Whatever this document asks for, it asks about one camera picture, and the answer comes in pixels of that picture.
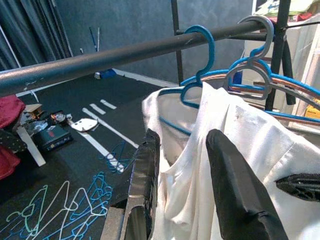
red fabric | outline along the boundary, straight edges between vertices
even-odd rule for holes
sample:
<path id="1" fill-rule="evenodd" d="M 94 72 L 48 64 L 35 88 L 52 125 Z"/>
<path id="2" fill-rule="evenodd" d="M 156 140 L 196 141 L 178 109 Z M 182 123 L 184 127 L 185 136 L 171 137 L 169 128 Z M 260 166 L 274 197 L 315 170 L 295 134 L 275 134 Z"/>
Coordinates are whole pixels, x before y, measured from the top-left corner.
<path id="1" fill-rule="evenodd" d="M 0 145 L 0 180 L 12 174 L 20 159 L 9 149 Z"/>
<path id="2" fill-rule="evenodd" d="M 26 105 L 16 95 L 0 98 L 0 129 L 13 123 L 25 109 Z"/>
<path id="3" fill-rule="evenodd" d="M 310 13 L 310 12 L 301 13 L 301 14 L 299 14 L 299 15 L 297 16 L 297 21 L 299 22 L 299 21 L 307 20 L 307 19 L 311 18 L 312 15 L 313 15 L 313 14 Z"/>

white garment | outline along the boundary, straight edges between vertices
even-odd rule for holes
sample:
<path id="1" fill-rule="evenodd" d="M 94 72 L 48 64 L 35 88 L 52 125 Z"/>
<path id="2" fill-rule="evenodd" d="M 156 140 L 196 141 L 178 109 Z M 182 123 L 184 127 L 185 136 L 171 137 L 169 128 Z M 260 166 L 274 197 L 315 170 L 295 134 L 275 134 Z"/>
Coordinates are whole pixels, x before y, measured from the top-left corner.
<path id="1" fill-rule="evenodd" d="M 145 127 L 160 136 L 158 199 L 153 240 L 217 240 L 206 137 L 221 130 L 266 187 L 289 239 L 320 236 L 320 204 L 293 197 L 274 181 L 300 173 L 320 173 L 320 150 L 223 88 L 191 88 L 201 96 L 199 110 L 183 105 L 180 94 L 152 93 L 142 103 Z M 192 130 L 191 136 L 160 122 Z"/>

blue hanger on floor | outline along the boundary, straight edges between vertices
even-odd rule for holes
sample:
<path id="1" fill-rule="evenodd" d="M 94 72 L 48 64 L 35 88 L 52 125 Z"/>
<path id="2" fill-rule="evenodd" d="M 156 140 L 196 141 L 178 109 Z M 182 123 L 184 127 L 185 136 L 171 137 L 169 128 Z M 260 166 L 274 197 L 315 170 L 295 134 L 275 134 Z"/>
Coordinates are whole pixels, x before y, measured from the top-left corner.
<path id="1" fill-rule="evenodd" d="M 181 102 L 184 104 L 184 105 L 187 105 L 189 107 L 192 107 L 192 108 L 196 108 L 198 109 L 199 108 L 199 104 L 197 103 L 194 103 L 194 102 L 190 102 L 190 101 L 186 101 L 185 100 L 185 96 L 186 96 L 186 93 L 189 89 L 193 88 L 193 87 L 200 87 L 202 88 L 203 84 L 202 84 L 202 81 L 201 81 L 201 76 L 206 74 L 210 69 L 211 67 L 213 66 L 214 64 L 214 61 L 215 61 L 215 41 L 214 41 L 214 37 L 212 36 L 211 32 L 206 29 L 205 27 L 201 26 L 201 25 L 193 25 L 191 27 L 189 27 L 185 32 L 185 34 L 188 34 L 188 33 L 202 33 L 205 38 L 207 39 L 208 41 L 208 63 L 206 64 L 206 66 L 199 70 L 196 74 L 195 74 L 195 79 L 196 81 L 195 82 L 192 82 L 188 85 L 186 85 L 184 88 L 174 88 L 174 89 L 164 89 L 162 91 L 159 92 L 159 96 L 161 95 L 166 95 L 166 94 L 180 94 L 180 100 Z M 167 125 L 169 125 L 170 127 L 190 136 L 191 135 L 191 132 L 179 127 L 179 126 L 176 126 L 174 125 L 173 123 L 167 121 L 166 119 L 164 119 L 163 117 L 159 116 L 159 120 Z"/>

pile of hangers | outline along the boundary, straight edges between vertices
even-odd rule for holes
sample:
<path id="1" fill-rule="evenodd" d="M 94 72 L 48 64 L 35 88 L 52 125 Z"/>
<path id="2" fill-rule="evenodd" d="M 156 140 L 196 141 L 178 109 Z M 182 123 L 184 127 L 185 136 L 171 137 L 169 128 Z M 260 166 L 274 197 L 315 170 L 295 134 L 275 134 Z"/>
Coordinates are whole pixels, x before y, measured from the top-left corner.
<path id="1" fill-rule="evenodd" d="M 214 70 L 209 71 L 213 66 L 215 60 L 215 42 L 212 34 L 209 30 L 200 25 L 194 25 L 189 27 L 184 33 L 192 33 L 198 32 L 202 33 L 208 41 L 208 49 L 209 49 L 209 60 L 204 69 L 199 70 L 195 76 L 190 77 L 184 80 L 181 83 L 181 86 L 185 86 L 183 88 L 175 88 L 175 89 L 163 89 L 159 95 L 165 94 L 180 94 L 180 99 L 183 104 L 193 107 L 199 108 L 199 104 L 191 101 L 187 101 L 185 99 L 186 92 L 190 88 L 193 87 L 202 87 L 202 81 L 208 82 L 217 81 L 223 82 L 222 87 L 228 91 L 229 94 L 238 95 L 243 98 L 255 99 L 255 100 L 265 100 L 268 94 L 272 89 L 281 90 L 289 95 L 295 96 L 302 101 L 308 103 L 309 105 L 315 107 L 320 110 L 320 104 L 314 101 L 314 99 L 320 99 L 320 91 L 311 87 L 309 85 L 303 84 L 297 80 L 292 78 L 282 76 L 279 74 L 272 73 L 270 67 L 266 62 L 262 60 L 262 58 L 269 51 L 270 45 L 273 41 L 274 37 L 274 26 L 272 22 L 263 16 L 248 16 L 240 21 L 258 21 L 261 22 L 266 28 L 266 40 L 265 44 L 259 48 L 256 48 L 251 51 L 249 57 L 241 58 L 235 61 L 229 69 L 222 70 Z M 257 72 L 264 80 L 264 84 L 259 85 L 245 85 L 245 84 L 235 84 L 233 83 L 233 77 L 235 73 L 243 70 L 253 70 Z M 286 113 L 274 112 L 274 111 L 266 111 L 268 114 L 273 115 L 275 118 L 279 120 L 292 121 L 297 123 L 304 123 L 310 125 L 320 126 L 320 119 L 309 118 L 304 116 L 296 116 L 290 115 Z M 183 132 L 187 135 L 191 133 L 187 130 L 172 124 L 167 121 L 163 117 L 159 117 L 160 120 L 167 125 Z"/>

cable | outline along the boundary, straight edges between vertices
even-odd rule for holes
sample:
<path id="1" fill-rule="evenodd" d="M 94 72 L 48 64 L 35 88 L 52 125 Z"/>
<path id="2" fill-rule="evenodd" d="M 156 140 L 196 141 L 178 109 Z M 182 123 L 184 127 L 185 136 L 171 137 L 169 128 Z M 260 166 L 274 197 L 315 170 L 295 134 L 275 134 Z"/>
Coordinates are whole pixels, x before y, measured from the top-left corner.
<path id="1" fill-rule="evenodd" d="M 320 21 L 302 23 L 302 24 L 292 25 L 292 26 L 285 26 L 282 29 L 291 29 L 291 28 L 303 27 L 303 26 L 314 25 L 314 24 L 320 24 Z"/>

